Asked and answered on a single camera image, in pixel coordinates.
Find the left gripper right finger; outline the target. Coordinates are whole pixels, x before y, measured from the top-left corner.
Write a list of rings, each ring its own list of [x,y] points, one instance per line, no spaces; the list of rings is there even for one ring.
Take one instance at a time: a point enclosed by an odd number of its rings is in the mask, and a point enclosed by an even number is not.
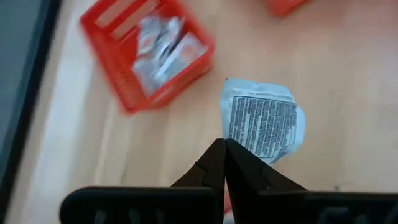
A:
[[[235,223],[293,223],[299,209],[287,193],[306,188],[233,139],[226,140],[225,174]]]

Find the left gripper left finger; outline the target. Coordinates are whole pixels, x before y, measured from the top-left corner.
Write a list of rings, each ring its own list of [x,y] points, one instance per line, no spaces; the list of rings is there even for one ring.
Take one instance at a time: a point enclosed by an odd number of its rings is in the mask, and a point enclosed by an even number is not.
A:
[[[208,187],[213,191],[213,223],[223,223],[226,141],[216,139],[194,165],[171,187]]]

